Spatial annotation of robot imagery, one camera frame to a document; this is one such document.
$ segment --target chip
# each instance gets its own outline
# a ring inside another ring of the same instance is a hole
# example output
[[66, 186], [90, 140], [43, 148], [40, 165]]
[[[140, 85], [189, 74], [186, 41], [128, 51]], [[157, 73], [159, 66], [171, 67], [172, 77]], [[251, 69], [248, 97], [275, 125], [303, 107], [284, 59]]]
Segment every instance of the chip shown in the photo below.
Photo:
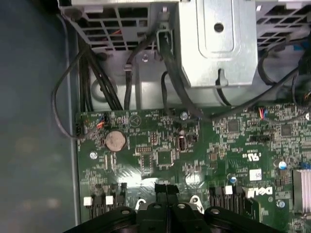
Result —
[[209, 156], [210, 156], [210, 160], [211, 161], [216, 161], [217, 160], [217, 153], [211, 153]]
[[292, 136], [292, 126], [291, 125], [282, 125], [281, 126], [281, 135], [283, 137]]
[[171, 152], [161, 151], [157, 153], [158, 165], [167, 165], [172, 163]]
[[239, 122], [237, 120], [228, 121], [228, 132], [238, 132], [239, 131]]

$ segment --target motherboard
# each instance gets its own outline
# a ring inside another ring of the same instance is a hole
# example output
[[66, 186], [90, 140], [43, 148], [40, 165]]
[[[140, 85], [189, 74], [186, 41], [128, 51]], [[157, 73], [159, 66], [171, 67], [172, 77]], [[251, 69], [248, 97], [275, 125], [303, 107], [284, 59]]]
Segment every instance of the motherboard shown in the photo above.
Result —
[[[309, 232], [309, 114], [274, 124], [261, 120], [256, 107], [213, 122], [190, 120], [183, 109], [172, 112], [181, 121], [163, 109], [77, 115], [79, 133], [104, 119], [102, 127], [78, 141], [82, 222], [120, 205], [137, 208], [138, 201], [155, 201], [158, 183], [176, 185], [180, 202], [197, 197], [203, 209], [220, 206], [280, 231]], [[285, 120], [301, 110], [266, 104], [265, 113]]]

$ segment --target mounting screw hole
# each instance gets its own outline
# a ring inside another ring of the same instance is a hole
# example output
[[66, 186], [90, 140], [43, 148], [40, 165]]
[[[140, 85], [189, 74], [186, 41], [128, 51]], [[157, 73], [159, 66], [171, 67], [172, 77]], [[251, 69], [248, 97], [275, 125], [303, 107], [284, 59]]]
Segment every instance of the mounting screw hole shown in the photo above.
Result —
[[195, 230], [196, 230], [197, 232], [200, 232], [200, 231], [202, 230], [202, 228], [199, 227], [199, 226], [196, 226], [196, 227], [195, 227]]
[[223, 24], [221, 24], [221, 23], [216, 23], [216, 24], [214, 25], [214, 30], [215, 30], [215, 32], [217, 32], [217, 33], [221, 33], [221, 32], [224, 30]]

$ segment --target metal bracket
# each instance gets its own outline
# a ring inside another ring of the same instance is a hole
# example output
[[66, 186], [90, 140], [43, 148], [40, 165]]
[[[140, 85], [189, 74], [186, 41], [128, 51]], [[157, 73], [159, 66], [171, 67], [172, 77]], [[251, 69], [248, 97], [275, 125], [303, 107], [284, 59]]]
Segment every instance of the metal bracket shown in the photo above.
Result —
[[139, 207], [140, 207], [142, 204], [144, 204], [144, 203], [146, 203], [146, 200], [145, 200], [145, 199], [143, 199], [143, 198], [139, 199], [139, 200], [136, 202], [135, 210], [138, 210]]
[[203, 205], [201, 203], [201, 200], [200, 198], [197, 196], [197, 195], [194, 195], [191, 197], [190, 201], [189, 201], [190, 204], [195, 204], [198, 211], [202, 214], [204, 214], [204, 208], [203, 208]]

